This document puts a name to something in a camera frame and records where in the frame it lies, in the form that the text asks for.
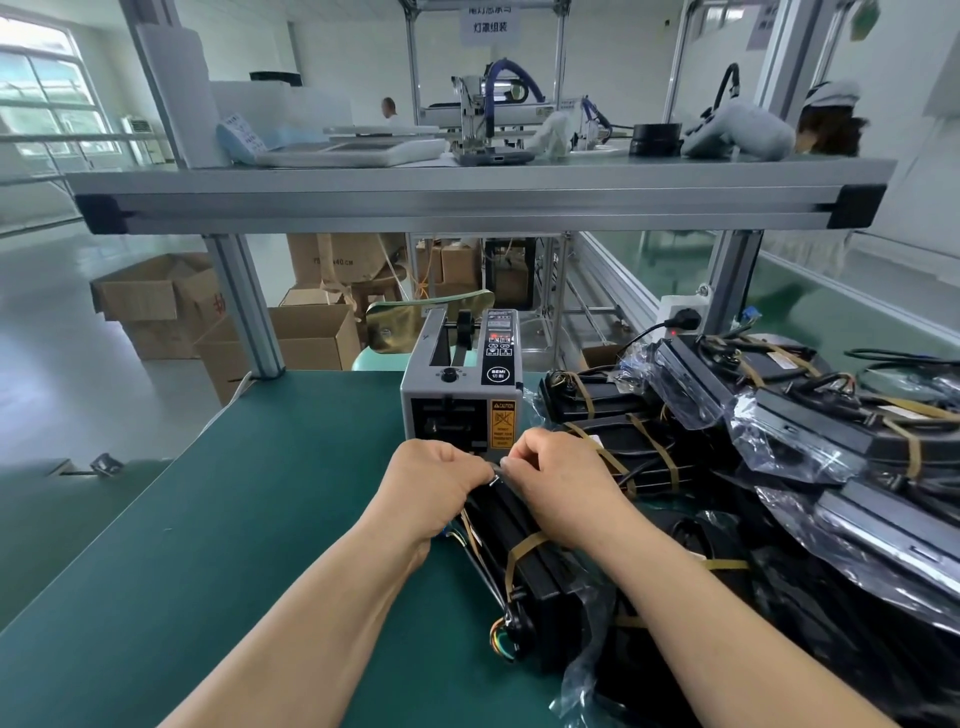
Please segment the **shelf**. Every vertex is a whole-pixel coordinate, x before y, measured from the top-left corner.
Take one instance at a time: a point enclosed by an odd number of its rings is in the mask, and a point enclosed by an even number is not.
[[[67,181],[100,234],[822,230],[868,227],[895,166],[811,156],[575,158],[486,168],[95,172]]]

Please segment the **caution label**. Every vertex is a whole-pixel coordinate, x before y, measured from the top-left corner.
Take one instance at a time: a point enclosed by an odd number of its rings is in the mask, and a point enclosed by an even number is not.
[[[516,402],[491,400],[490,402],[490,447],[510,449],[516,439]]]

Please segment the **left hand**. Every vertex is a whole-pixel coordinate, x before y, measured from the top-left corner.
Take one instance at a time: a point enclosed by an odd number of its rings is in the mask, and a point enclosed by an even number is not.
[[[428,545],[493,480],[490,463],[439,440],[407,440],[396,449],[364,519],[399,530],[410,546]]]

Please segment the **forearm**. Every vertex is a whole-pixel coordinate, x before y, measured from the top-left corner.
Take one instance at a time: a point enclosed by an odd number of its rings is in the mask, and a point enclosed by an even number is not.
[[[290,587],[162,728],[337,725],[422,554],[361,519]]]
[[[634,604],[707,728],[894,725],[624,506],[588,552]]]

